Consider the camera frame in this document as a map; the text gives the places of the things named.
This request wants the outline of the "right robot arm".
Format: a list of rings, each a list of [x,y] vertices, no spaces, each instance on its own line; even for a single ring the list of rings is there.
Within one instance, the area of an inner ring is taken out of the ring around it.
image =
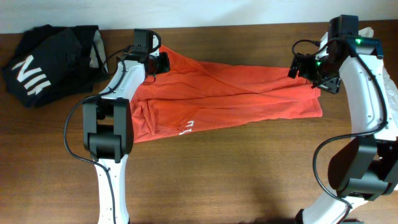
[[[382,75],[381,41],[362,35],[357,16],[330,20],[314,54],[294,53],[289,77],[335,94],[346,90],[351,117],[348,144],[328,165],[328,183],[295,223],[346,223],[359,206],[397,190],[397,125]]]

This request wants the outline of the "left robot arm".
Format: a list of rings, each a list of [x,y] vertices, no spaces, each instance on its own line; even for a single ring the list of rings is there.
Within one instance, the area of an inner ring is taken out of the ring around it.
[[[160,36],[147,29],[134,31],[133,45],[123,50],[118,68],[98,96],[82,104],[83,145],[90,153],[99,188],[99,223],[129,223],[126,205],[126,164],[134,130],[130,102],[149,75],[170,70],[161,53]]]

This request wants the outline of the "red soccer t-shirt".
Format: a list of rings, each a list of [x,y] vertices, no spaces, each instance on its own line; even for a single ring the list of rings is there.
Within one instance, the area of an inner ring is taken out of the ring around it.
[[[316,118],[320,90],[289,69],[197,61],[162,46],[170,71],[141,84],[131,101],[134,142],[267,119]]]

